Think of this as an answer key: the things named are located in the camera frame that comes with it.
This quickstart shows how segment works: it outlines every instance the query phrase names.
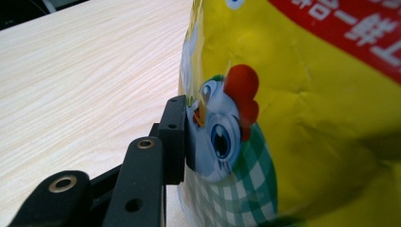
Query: plaid cloth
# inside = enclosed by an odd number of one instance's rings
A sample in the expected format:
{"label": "plaid cloth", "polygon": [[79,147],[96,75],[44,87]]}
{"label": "plaid cloth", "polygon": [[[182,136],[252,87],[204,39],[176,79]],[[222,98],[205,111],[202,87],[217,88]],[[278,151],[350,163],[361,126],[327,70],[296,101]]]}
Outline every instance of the plaid cloth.
{"label": "plaid cloth", "polygon": [[262,131],[252,126],[241,146],[233,172],[208,183],[189,167],[180,189],[184,212],[198,226],[256,226],[276,217],[277,186],[273,163]]}

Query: black metal bracket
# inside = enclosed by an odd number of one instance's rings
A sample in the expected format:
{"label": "black metal bracket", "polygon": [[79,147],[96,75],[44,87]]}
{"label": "black metal bracket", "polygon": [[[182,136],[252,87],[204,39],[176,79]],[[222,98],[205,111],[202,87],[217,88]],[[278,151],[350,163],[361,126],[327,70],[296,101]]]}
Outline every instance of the black metal bracket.
{"label": "black metal bracket", "polygon": [[160,124],[129,145],[121,166],[89,181],[63,171],[43,182],[10,226],[165,226],[166,185],[183,182],[185,96],[171,98]]}

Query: yellow packaging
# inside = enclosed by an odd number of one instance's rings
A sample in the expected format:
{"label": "yellow packaging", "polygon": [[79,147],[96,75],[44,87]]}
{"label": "yellow packaging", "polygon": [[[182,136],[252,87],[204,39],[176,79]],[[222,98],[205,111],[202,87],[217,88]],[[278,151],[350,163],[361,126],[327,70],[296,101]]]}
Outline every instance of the yellow packaging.
{"label": "yellow packaging", "polygon": [[401,3],[195,0],[194,226],[401,226]]}

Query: light wooden surface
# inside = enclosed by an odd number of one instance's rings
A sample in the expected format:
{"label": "light wooden surface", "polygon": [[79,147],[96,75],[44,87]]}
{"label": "light wooden surface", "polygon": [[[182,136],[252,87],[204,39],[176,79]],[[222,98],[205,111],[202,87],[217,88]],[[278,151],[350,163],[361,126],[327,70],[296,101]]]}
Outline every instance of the light wooden surface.
{"label": "light wooden surface", "polygon": [[[0,31],[0,226],[46,177],[91,179],[177,94],[191,0],[92,0]],[[175,187],[167,225],[185,226]]]}

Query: plastic packaging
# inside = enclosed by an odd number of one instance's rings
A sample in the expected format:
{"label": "plastic packaging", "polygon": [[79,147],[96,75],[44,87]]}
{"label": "plastic packaging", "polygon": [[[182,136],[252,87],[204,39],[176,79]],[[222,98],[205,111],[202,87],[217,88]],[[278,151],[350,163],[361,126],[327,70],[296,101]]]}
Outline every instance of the plastic packaging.
{"label": "plastic packaging", "polygon": [[195,0],[193,226],[399,226],[401,2]]}

